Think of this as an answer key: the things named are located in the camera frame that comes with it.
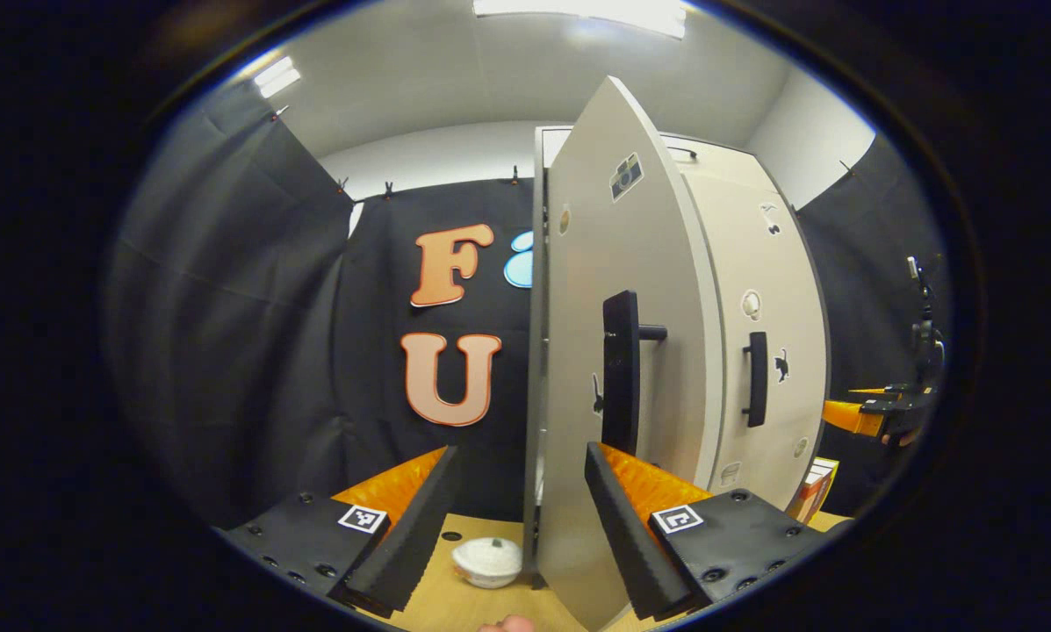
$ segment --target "black foam pad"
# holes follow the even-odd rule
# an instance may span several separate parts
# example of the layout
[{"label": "black foam pad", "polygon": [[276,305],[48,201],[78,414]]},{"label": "black foam pad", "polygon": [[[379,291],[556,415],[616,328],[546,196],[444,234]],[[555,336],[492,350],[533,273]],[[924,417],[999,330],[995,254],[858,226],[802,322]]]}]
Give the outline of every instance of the black foam pad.
[{"label": "black foam pad", "polygon": [[698,605],[694,592],[646,533],[599,445],[589,444],[584,478],[638,618],[662,619]]},{"label": "black foam pad", "polygon": [[403,611],[408,605],[456,496],[460,483],[456,450],[446,449],[396,527],[349,577],[346,588],[352,593],[341,595],[342,600],[374,614],[379,608]]}]

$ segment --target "wooden table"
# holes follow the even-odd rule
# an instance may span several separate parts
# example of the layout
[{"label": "wooden table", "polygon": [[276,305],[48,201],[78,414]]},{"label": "wooden table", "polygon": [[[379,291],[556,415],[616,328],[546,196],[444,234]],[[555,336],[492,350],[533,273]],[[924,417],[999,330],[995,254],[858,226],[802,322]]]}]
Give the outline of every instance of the wooden table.
[{"label": "wooden table", "polygon": [[[818,512],[810,521],[810,527],[827,531],[839,522],[849,518],[833,513]],[[474,537],[501,537],[517,545],[521,542],[521,525],[516,522],[500,522],[448,513],[440,532],[454,531],[461,535],[457,543],[438,539],[432,559],[425,569],[413,592],[412,600],[404,612],[395,612],[392,618],[369,616],[411,629],[413,632],[474,632],[482,624],[497,624],[509,614],[517,614],[533,620],[536,632],[582,632],[584,628],[557,599],[556,593],[544,588],[534,591],[528,582],[518,579],[504,588],[487,591],[467,583],[453,571],[451,552],[461,543]],[[658,621],[653,618],[638,620],[631,609],[606,629],[606,632],[642,632],[667,624],[674,618]]]}]

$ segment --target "sticker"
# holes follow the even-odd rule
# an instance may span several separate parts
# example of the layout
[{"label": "sticker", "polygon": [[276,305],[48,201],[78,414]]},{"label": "sticker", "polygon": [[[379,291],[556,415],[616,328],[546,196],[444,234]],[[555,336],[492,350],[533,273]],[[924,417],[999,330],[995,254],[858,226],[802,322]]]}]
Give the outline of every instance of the sticker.
[{"label": "sticker", "polygon": [[569,231],[569,222],[573,220],[573,211],[569,208],[569,203],[564,203],[564,211],[560,213],[560,233]]},{"label": "sticker", "polygon": [[510,248],[517,254],[506,263],[506,281],[515,288],[533,287],[533,231],[521,232],[510,242]]},{"label": "sticker", "polygon": [[763,213],[763,221],[766,221],[766,232],[771,237],[778,236],[779,232],[782,232],[782,228],[779,228],[779,225],[771,219],[771,211],[778,208],[779,207],[774,204],[759,204],[759,210]]},{"label": "sticker", "polygon": [[638,155],[631,155],[626,160],[618,163],[615,175],[611,177],[611,200],[617,203],[618,198],[626,195],[635,184],[642,181],[642,164],[638,161]]},{"label": "sticker", "polygon": [[785,383],[790,376],[790,364],[787,363],[787,348],[781,348],[782,356],[775,356],[775,369],[779,372],[779,384]]},{"label": "sticker", "polygon": [[747,317],[747,319],[758,322],[762,315],[761,311],[763,308],[763,301],[759,297],[759,292],[755,290],[745,291],[743,299],[739,300],[739,308],[742,309],[743,315]]},{"label": "sticker", "polygon": [[385,516],[387,515],[388,512],[378,512],[376,509],[354,505],[349,508],[348,512],[345,512],[345,515],[337,521],[337,524],[342,525],[342,527],[356,529],[356,531],[373,533],[377,527],[380,527],[382,522],[385,522]]},{"label": "sticker", "polygon": [[735,482],[739,480],[739,465],[741,465],[739,461],[725,465],[724,469],[721,470],[721,487],[735,485]]},{"label": "sticker", "polygon": [[592,405],[592,411],[596,415],[602,417],[602,393],[599,392],[599,375],[592,373],[592,392],[595,395],[595,404]]},{"label": "sticker", "polygon": [[662,511],[651,513],[651,515],[654,516],[655,521],[658,521],[658,526],[665,533],[677,533],[678,531],[683,531],[683,529],[697,527],[698,524],[705,522],[701,519],[701,516],[697,515],[697,512],[693,511],[693,507],[689,507],[689,505],[681,505],[681,507],[674,507],[673,509],[662,509]]}]

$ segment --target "finger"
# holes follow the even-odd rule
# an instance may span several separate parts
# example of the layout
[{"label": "finger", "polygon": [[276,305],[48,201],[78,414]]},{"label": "finger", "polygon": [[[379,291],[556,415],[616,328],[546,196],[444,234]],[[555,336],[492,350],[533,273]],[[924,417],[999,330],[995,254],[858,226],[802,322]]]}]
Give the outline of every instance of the finger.
[{"label": "finger", "polygon": [[533,621],[524,616],[511,614],[501,620],[501,628],[506,632],[533,632]]}]

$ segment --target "black curtain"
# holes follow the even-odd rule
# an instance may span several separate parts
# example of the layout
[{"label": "black curtain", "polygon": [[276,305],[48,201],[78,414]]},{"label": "black curtain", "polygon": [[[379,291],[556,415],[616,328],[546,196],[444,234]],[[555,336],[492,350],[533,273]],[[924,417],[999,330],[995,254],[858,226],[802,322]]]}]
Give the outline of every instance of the black curtain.
[{"label": "black curtain", "polygon": [[297,487],[337,490],[316,455],[341,432],[326,341],[351,209],[245,82],[178,117],[120,224],[104,280],[116,387],[219,527]]},{"label": "black curtain", "polygon": [[[829,320],[829,399],[915,379],[911,325],[923,301],[907,269],[914,256],[934,290],[935,327],[950,352],[950,252],[915,176],[883,136],[838,183],[799,210]],[[841,461],[825,511],[851,515],[893,471],[899,453],[826,425],[819,456]]]},{"label": "black curtain", "polygon": [[[349,484],[424,454],[457,445],[461,489],[453,512],[520,521],[526,484],[526,409],[529,392],[530,290],[514,287],[504,265],[514,237],[532,232],[533,181],[483,180],[412,188],[366,201],[349,241],[338,291],[333,356],[335,388],[348,432],[332,457]],[[463,297],[449,305],[413,307],[419,287],[425,232],[486,224],[494,233],[477,248],[474,276],[456,282]],[[456,403],[466,389],[459,337],[494,335],[492,395],[482,419],[463,428],[424,420],[405,395],[400,339],[433,332],[448,347],[438,356],[437,389]]]}]

